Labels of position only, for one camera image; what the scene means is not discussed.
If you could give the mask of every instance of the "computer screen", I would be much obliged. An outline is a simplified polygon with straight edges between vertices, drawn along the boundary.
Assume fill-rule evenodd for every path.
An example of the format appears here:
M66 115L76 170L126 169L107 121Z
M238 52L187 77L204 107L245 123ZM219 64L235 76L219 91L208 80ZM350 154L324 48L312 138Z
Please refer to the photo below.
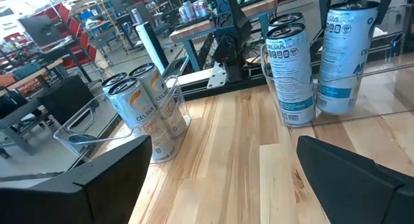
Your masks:
M48 16L22 18L19 22L39 47L63 38Z
M133 5L133 0L109 0L116 13L126 11L126 8Z

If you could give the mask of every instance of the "plastic container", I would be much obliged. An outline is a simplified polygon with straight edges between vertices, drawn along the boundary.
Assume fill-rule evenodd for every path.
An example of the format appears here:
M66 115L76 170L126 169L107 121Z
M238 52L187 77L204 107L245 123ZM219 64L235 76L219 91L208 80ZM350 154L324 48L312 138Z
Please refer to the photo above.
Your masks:
M261 66L282 123L289 127L302 127L414 110L414 53L412 53L414 47L411 46L414 44L410 44L410 39L406 36L407 33L404 33L405 26L409 24L404 22L404 19L407 19L405 15L410 14L413 10L414 5L398 5L389 8L383 24L377 28L382 31L384 28L391 30L386 34L380 32L374 36L363 73L359 76L340 79L346 81L350 78L357 78L361 81L352 111L341 115L332 115L324 113L315 105L314 118L306 124L293 124L291 120L294 116L286 115L280 108L275 84L279 82L297 84L300 82L289 77L274 78L268 64L267 48L266 45L263 45ZM320 56L321 50L316 55L312 55L313 67L317 63L315 56ZM324 85L335 84L337 81L328 81ZM318 74L314 75L311 84L300 83L299 86L311 86L314 91L314 103L317 104L318 89L321 88L321 84L318 83Z
M188 126L191 123L191 117L188 113L178 78L170 76L167 78L166 83L169 87L169 92L165 101L161 103L158 113L163 118L164 108L166 108L171 99L174 99L176 103L175 108L181 112L186 121L187 128L180 135L173 137L173 150L162 159L151 159L152 163L168 161L178 154ZM79 157L79 161L90 161L94 157L139 136L137 129L129 129L126 126L104 94L92 99L54 134L54 138L75 153Z

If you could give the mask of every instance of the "can lid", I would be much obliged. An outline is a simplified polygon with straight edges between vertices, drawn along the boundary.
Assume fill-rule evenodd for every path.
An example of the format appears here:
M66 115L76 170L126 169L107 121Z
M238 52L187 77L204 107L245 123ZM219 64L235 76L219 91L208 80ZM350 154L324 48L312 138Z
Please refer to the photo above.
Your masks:
M126 91L127 89L131 88L137 82L138 82L138 79L136 79L136 78L127 78L125 80L122 80L120 83L112 86L112 88L110 88L108 94L109 95L119 94L119 93L121 93L123 91Z
M125 72L122 73L117 73L116 75L106 79L105 81L102 82L102 87L108 87L110 85L113 85L117 82L119 82L120 80L124 79L128 74Z
M266 34L267 39L283 39L294 36L305 30L303 23L288 23L269 30Z
M303 18L303 14L302 13L289 13L289 14L283 14L277 18L274 18L272 20L269 21L269 25L272 27L277 27L280 26L282 24L286 24L286 23L293 23L298 19Z
M145 63L145 64L137 67L133 71L131 71L129 73L129 76L131 76L131 77L140 76L140 75L142 75L142 74L144 74L144 73L152 70L152 68L154 68L154 67L155 67L155 64L154 63Z
M331 6L331 10L366 10L378 8L380 3L376 1L357 1L354 3L338 3Z

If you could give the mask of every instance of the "chair backrest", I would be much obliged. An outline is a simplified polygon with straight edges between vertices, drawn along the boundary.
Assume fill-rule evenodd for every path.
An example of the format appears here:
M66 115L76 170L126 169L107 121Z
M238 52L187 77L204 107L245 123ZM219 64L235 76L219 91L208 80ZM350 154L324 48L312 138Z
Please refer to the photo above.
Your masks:
M149 24L151 24L151 27L152 28L155 27L154 17L151 15L151 13L149 13L149 10L147 9L147 7L145 7L145 4L144 3L133 4L133 5L131 5L130 7L127 8L128 14L131 14L131 17L132 18L133 18L133 16L132 16L131 11L133 9L137 9L138 10L138 13L141 15L141 18L142 18L142 21L143 22L147 22L148 21Z

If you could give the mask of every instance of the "clear acrylic holder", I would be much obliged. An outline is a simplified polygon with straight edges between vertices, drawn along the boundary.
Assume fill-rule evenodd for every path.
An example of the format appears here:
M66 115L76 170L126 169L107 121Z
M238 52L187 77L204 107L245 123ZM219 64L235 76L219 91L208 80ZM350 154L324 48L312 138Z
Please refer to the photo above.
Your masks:
M397 18L403 21L408 12L414 12L414 5L393 6L388 10L384 21ZM334 86L338 82L360 80L354 108L352 111L341 115L329 114L317 107L318 90L322 87L322 84L318 83L318 76L314 77L311 84L304 84L294 78L274 78L269 65L267 48L266 45L263 45L261 49L261 67L282 123L289 127L314 126L414 110L414 50L411 50L413 52L404 52L404 45L407 40L404 33L396 34L391 40L388 39L383 59L367 62L361 75L323 83L326 86L329 86L329 84ZM281 82L295 83L297 89L312 89L315 105L314 116L310 122L295 124L294 115L290 117L280 108L280 94L278 94L276 84Z
M174 99L174 108L178 109L183 116L186 122L186 129L176 137L171 136L175 147L163 159L151 159L153 163L168 161L178 154L191 123L191 117L178 83L178 77L170 76L167 78L166 83L169 87L169 92L157 112L160 114L161 119L163 119L165 117L163 115L165 113L164 109ZM79 157L78 161L90 161L93 157L141 135L137 127L131 130L126 126L106 95L101 94L93 98L66 121L54 133L53 137L77 155Z

